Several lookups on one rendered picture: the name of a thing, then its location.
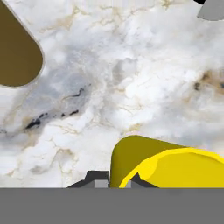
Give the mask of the brown sink basin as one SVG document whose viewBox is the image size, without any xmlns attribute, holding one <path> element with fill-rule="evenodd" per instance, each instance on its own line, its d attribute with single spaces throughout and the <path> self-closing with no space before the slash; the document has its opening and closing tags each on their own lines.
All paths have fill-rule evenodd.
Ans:
<svg viewBox="0 0 224 224">
<path fill-rule="evenodd" d="M 0 0 L 0 85 L 27 85 L 39 76 L 43 64 L 36 39 L 6 1 Z"/>
</svg>

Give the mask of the yellow pitcher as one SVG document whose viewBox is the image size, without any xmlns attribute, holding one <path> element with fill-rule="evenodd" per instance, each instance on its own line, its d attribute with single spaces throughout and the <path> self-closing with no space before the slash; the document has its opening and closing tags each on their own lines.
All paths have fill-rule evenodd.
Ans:
<svg viewBox="0 0 224 224">
<path fill-rule="evenodd" d="M 130 180 L 159 188 L 222 188 L 224 157 L 145 136 L 126 136 L 113 149 L 109 185 L 124 188 Z"/>
</svg>

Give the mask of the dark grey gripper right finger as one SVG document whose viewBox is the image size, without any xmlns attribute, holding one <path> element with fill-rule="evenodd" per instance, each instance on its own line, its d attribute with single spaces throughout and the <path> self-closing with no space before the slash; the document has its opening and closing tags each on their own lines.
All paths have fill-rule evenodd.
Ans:
<svg viewBox="0 0 224 224">
<path fill-rule="evenodd" d="M 141 179 L 139 173 L 137 173 L 131 180 L 128 181 L 126 188 L 138 188 L 138 187 L 156 188 L 155 185 Z"/>
</svg>

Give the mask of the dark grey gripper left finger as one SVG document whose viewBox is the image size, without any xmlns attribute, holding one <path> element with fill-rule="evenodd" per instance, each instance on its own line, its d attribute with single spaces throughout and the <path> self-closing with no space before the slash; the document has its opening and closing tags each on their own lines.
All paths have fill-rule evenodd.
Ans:
<svg viewBox="0 0 224 224">
<path fill-rule="evenodd" d="M 108 188 L 109 172 L 108 171 L 88 171 L 84 179 L 72 184 L 69 188 Z"/>
</svg>

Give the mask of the grey cup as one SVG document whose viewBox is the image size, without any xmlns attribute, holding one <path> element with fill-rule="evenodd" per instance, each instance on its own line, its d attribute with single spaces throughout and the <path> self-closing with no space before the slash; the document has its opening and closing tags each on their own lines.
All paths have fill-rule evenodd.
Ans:
<svg viewBox="0 0 224 224">
<path fill-rule="evenodd" d="M 193 0 L 201 5 L 198 17 L 207 21 L 224 20 L 224 0 Z"/>
</svg>

